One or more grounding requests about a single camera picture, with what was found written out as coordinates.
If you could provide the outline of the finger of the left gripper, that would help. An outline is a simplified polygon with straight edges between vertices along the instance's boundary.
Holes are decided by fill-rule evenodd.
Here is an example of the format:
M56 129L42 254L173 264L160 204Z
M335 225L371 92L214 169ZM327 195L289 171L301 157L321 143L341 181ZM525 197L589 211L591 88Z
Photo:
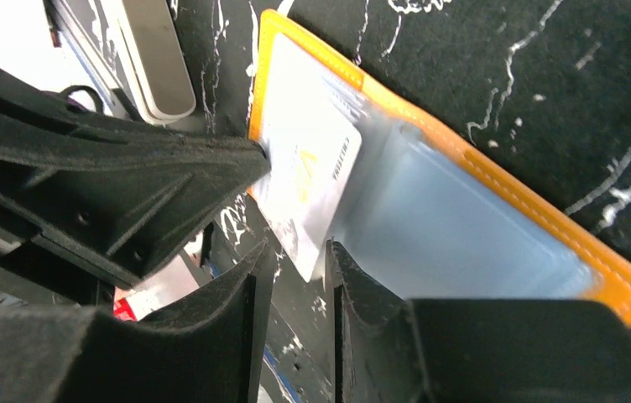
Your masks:
M269 170L252 141L0 98L1 255L12 268L136 285Z
M0 114L56 133L142 133L141 123L79 109L65 99L30 86L0 68Z

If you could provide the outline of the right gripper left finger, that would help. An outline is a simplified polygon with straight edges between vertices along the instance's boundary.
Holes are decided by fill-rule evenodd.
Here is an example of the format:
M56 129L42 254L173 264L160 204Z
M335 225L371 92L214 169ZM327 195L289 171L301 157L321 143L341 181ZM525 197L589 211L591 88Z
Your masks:
M254 402L274 262L233 268L139 322L78 306L0 306L0 402Z

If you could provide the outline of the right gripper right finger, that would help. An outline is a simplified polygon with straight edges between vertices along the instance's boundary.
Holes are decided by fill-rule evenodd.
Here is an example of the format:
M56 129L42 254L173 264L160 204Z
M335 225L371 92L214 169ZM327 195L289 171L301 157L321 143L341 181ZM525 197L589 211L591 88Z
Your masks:
M631 402L631 333L581 300L411 299L326 245L337 402Z

